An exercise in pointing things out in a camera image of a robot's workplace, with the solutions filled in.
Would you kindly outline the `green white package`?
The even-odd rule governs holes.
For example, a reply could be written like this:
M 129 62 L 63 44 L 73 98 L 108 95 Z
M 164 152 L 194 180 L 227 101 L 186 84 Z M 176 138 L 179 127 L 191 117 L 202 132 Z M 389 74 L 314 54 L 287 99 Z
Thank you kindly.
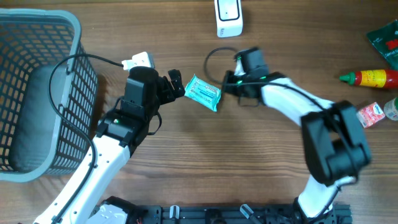
M 393 70 L 397 70 L 397 19 L 366 34 L 372 46 Z

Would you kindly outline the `red yellow sauce bottle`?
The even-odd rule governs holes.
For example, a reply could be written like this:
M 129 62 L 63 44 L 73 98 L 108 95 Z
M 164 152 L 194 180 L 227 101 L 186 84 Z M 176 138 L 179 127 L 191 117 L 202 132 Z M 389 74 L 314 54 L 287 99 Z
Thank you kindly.
M 363 70 L 341 75 L 339 80 L 351 86 L 397 88 L 397 70 Z

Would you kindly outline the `small red white box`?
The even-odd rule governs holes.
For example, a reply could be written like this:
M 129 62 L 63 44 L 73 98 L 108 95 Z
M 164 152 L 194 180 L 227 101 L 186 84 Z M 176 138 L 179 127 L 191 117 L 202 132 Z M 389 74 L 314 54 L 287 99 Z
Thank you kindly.
M 376 102 L 361 108 L 356 115 L 363 128 L 369 128 L 386 117 Z

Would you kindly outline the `green lid jar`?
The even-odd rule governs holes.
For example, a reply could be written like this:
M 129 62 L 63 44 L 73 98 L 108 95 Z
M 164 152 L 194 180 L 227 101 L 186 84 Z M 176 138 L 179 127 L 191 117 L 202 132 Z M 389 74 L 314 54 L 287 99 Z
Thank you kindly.
M 383 108 L 385 116 L 393 121 L 398 121 L 397 102 L 398 98 L 395 97 L 394 99 L 388 101 Z

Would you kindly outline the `teal white tissue pack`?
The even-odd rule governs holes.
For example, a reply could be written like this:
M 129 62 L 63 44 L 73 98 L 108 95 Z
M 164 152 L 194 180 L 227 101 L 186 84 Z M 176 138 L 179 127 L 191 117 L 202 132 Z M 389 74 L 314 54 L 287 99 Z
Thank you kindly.
M 200 103 L 214 112 L 217 112 L 217 104 L 221 99 L 221 90 L 199 79 L 194 74 L 185 87 L 184 96 Z

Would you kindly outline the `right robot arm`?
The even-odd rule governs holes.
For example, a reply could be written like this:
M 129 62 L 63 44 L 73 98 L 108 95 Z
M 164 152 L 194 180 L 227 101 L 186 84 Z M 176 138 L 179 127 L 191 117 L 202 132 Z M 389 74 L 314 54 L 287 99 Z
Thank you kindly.
M 226 72 L 223 90 L 255 98 L 300 127 L 310 177 L 296 204 L 303 221 L 321 220 L 331 213 L 340 189 L 356 184 L 372 159 L 356 108 L 348 101 L 319 98 L 282 73 L 269 73 L 257 47 L 236 52 L 234 61 L 236 68 Z

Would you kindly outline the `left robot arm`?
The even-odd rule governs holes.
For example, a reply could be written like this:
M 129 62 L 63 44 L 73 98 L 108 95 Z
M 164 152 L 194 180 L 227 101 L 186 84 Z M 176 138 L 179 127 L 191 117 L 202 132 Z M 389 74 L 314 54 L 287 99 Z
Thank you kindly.
M 150 67 L 134 67 L 125 94 L 99 121 L 81 164 L 53 203 L 36 219 L 44 223 L 129 223 L 140 218 L 135 206 L 112 198 L 97 205 L 107 186 L 147 137 L 159 107 L 185 94 L 179 70 L 160 77 Z

